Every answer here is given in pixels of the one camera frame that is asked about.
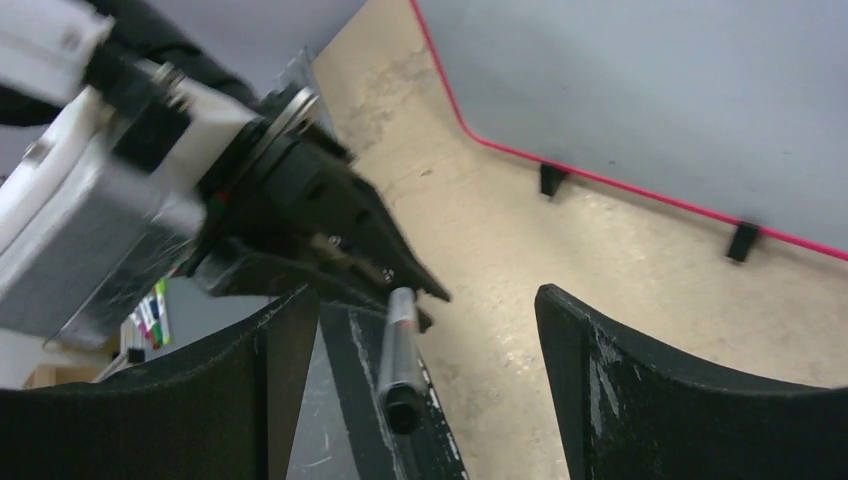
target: stained floor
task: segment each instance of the stained floor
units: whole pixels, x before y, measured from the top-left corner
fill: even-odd
[[[546,201],[537,165],[462,132],[406,0],[369,0],[315,71],[357,168],[455,296],[424,300],[438,323],[421,349],[473,478],[568,478],[542,284],[723,365],[848,383],[848,264],[766,240],[735,266],[731,227],[588,181]]]

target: light gray wall panel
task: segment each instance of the light gray wall panel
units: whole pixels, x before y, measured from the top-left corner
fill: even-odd
[[[482,137],[848,251],[848,2],[417,2]]]

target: marker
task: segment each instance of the marker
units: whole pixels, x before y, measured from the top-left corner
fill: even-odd
[[[153,286],[156,292],[156,303],[159,305],[159,325],[162,327],[162,344],[171,343],[171,326],[168,324],[168,308],[165,305],[165,279],[161,279]]]
[[[427,384],[418,364],[418,309],[415,292],[398,288],[389,296],[377,398],[393,432],[412,433],[425,414]]]
[[[154,334],[154,328],[156,327],[156,318],[153,317],[153,310],[150,308],[150,296],[146,296],[139,303],[139,311],[141,312],[141,319],[144,322],[144,329],[147,332],[145,336],[147,340],[150,341],[150,344],[156,345],[156,337]]]
[[[162,322],[159,319],[159,305],[156,302],[156,295],[151,291],[150,295],[145,297],[145,301],[147,305],[150,306],[150,313],[153,315],[153,329],[151,330],[150,341],[153,345],[153,349],[157,349],[162,346]]]
[[[147,326],[144,324],[144,313],[141,311],[141,304],[138,304],[133,313],[130,314],[130,321],[132,321],[133,325],[136,326],[145,338],[148,336]]]

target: green marker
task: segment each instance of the green marker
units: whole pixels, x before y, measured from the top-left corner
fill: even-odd
[[[153,332],[151,335],[151,342],[153,344],[153,349],[157,349],[162,346],[162,324],[160,322],[156,322],[153,324]]]
[[[168,309],[165,306],[165,279],[156,282],[153,287],[156,292],[156,303],[159,307],[159,325],[162,329],[162,345],[171,343],[171,328],[168,325]]]

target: black plastic stand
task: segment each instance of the black plastic stand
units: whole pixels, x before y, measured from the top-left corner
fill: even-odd
[[[144,363],[144,349],[130,348],[127,350],[127,363],[130,365],[138,365]]]
[[[572,480],[848,478],[848,388],[716,365],[554,285],[536,322]]]
[[[549,198],[553,198],[567,176],[568,172],[565,170],[560,170],[546,163],[539,165],[539,191]]]
[[[760,227],[750,222],[739,222],[736,233],[727,248],[727,258],[742,263],[748,258],[748,253],[760,238]]]

